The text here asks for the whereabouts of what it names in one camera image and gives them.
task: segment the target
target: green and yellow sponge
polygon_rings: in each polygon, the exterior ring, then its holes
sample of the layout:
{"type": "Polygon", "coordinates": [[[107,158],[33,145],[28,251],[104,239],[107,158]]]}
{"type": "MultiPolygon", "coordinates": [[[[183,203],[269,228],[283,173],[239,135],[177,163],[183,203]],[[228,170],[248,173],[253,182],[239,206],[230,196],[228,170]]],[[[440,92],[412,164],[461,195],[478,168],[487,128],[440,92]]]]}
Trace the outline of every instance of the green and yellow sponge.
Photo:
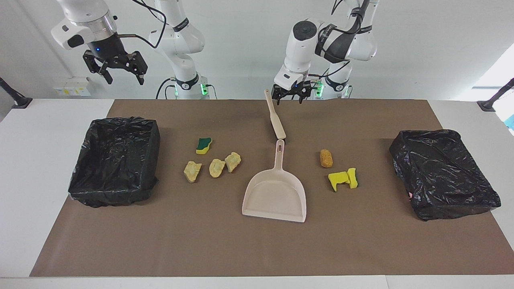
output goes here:
{"type": "Polygon", "coordinates": [[[212,138],[206,137],[206,138],[200,138],[198,140],[198,147],[196,148],[196,154],[199,155],[205,155],[209,148],[211,147],[212,138]]]}

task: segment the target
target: black plastic bag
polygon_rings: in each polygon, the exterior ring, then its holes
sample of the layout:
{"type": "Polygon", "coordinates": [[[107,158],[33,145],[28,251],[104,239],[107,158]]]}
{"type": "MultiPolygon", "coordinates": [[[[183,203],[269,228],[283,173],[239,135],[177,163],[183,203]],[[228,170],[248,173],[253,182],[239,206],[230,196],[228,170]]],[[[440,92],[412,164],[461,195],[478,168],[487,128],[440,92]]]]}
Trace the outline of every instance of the black plastic bag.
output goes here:
{"type": "Polygon", "coordinates": [[[456,131],[401,131],[389,151],[423,221],[456,219],[501,206],[456,131]]]}
{"type": "Polygon", "coordinates": [[[159,142],[155,120],[116,117],[92,121],[71,176],[70,196],[95,208],[148,199],[157,182],[159,142]]]}

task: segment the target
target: black stand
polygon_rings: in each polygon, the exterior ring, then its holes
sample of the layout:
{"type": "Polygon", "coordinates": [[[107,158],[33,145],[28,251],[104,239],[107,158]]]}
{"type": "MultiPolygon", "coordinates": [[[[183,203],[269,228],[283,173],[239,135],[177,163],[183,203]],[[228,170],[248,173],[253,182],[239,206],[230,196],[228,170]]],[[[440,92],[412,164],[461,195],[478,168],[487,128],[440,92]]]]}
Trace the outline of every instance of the black stand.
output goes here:
{"type": "Polygon", "coordinates": [[[12,106],[13,109],[24,109],[32,101],[32,98],[24,97],[21,93],[9,86],[9,84],[7,84],[7,82],[5,82],[1,77],[0,86],[12,97],[12,99],[14,99],[14,105],[12,106]]]}
{"type": "Polygon", "coordinates": [[[502,95],[509,91],[514,86],[514,78],[505,84],[491,99],[486,101],[477,101],[480,108],[485,112],[495,112],[492,105],[495,101],[499,100],[502,95]]]}

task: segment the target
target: dustpan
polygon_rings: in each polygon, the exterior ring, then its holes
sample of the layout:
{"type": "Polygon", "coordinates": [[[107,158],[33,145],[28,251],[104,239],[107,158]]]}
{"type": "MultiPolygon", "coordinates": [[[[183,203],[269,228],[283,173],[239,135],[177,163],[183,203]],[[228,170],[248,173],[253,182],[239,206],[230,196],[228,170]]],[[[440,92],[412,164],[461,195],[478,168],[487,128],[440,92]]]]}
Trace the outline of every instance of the dustpan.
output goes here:
{"type": "Polygon", "coordinates": [[[243,199],[243,215],[305,222],[307,204],[300,180],[284,171],[284,141],[277,141],[275,166],[250,180],[243,199]]]}

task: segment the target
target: brown mat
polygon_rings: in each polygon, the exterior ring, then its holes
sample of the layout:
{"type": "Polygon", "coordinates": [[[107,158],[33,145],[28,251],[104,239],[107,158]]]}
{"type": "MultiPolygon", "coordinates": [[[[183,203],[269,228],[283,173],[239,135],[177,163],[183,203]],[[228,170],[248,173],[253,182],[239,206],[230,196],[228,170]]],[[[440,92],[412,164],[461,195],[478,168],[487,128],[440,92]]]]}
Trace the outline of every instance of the brown mat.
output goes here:
{"type": "Polygon", "coordinates": [[[273,166],[265,101],[116,100],[108,116],[158,122],[154,195],[98,209],[68,199],[31,276],[514,274],[514,252],[492,214],[414,215],[388,148],[400,130],[441,128],[427,101],[283,101],[277,112],[284,169],[307,196],[304,224],[241,214],[248,182],[273,166]],[[211,150],[196,155],[207,136],[211,150]],[[319,165],[321,149],[332,152],[333,168],[319,165]],[[210,161],[232,151],[241,165],[212,179],[210,161]],[[189,160],[204,164],[195,184],[182,174],[189,160]],[[326,176],[350,167],[359,187],[334,193],[326,176]]]}

